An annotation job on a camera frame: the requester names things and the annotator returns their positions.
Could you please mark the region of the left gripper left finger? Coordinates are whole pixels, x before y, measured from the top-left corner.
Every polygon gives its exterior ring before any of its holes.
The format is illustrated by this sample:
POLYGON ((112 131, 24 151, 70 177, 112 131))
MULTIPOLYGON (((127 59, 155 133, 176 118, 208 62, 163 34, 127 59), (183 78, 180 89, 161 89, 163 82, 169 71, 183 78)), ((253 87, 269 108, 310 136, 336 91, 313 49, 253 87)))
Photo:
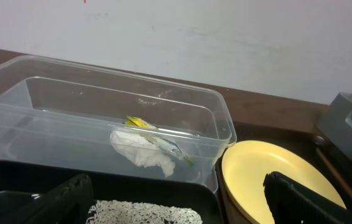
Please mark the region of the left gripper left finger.
POLYGON ((93 203, 93 184, 86 174, 78 174, 36 201, 17 210, 14 223, 86 223, 93 203))

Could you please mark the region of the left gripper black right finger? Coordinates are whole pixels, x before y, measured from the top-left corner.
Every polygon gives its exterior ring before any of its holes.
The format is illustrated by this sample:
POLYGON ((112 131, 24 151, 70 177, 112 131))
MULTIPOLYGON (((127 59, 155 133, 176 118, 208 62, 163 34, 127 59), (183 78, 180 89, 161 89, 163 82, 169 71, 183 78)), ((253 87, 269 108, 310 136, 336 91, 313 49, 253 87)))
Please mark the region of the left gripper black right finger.
POLYGON ((263 186, 275 224, 352 224, 352 211, 280 172, 266 174, 263 186))

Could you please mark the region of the wooden chopstick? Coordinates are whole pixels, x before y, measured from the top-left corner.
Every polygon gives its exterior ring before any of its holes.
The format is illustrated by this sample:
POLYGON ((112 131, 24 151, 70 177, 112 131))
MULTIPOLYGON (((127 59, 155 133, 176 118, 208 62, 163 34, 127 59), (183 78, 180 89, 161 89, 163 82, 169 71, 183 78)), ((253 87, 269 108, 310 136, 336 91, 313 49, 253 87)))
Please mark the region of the wooden chopstick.
POLYGON ((348 194, 349 198, 352 200, 352 188, 349 186, 347 181, 343 178, 343 176, 337 171, 337 169, 334 167, 334 165, 328 160, 328 158, 322 153, 319 147, 316 148, 315 152, 318 154, 320 159, 323 161, 323 163, 326 165, 326 167, 329 169, 329 171, 332 173, 332 175, 335 177, 337 182, 341 185, 343 190, 348 194))

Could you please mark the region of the yellow plate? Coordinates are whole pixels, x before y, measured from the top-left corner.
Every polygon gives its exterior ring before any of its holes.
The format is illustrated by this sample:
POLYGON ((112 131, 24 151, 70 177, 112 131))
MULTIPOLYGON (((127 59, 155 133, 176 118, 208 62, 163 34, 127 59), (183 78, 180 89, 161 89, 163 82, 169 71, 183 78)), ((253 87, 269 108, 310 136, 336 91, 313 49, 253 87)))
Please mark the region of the yellow plate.
POLYGON ((273 171, 345 207, 339 193, 319 170, 275 144, 254 140, 238 142, 225 150, 221 169, 229 196, 252 223, 274 223, 263 186, 266 174, 273 171))

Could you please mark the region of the white tissue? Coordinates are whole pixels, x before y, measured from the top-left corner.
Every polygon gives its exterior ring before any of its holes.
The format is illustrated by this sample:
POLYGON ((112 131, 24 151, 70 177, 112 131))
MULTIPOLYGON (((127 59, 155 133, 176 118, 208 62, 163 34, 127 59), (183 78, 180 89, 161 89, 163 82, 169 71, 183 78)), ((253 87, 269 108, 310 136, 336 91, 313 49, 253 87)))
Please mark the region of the white tissue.
POLYGON ((114 149, 135 166, 144 168, 158 166, 165 177, 174 174, 175 162, 144 137, 123 131, 112 131, 109 140, 114 149))

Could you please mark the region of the green yellow snack wrapper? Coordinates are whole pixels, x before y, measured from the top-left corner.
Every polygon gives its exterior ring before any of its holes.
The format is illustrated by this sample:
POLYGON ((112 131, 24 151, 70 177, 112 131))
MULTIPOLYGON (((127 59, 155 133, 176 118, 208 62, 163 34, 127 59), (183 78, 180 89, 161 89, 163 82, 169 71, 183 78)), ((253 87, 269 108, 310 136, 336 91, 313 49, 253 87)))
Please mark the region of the green yellow snack wrapper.
MULTIPOLYGON (((128 119, 126 122, 124 122, 126 125, 136 126, 140 128, 157 129, 157 127, 148 123, 147 121, 144 121, 141 118, 128 115, 126 117, 128 119)), ((150 134, 143 134, 143 137, 152 144, 155 144, 162 151, 171 154, 180 161, 185 161, 190 167, 194 166, 194 160, 187 156, 187 154, 177 145, 174 140, 160 138, 150 134)))

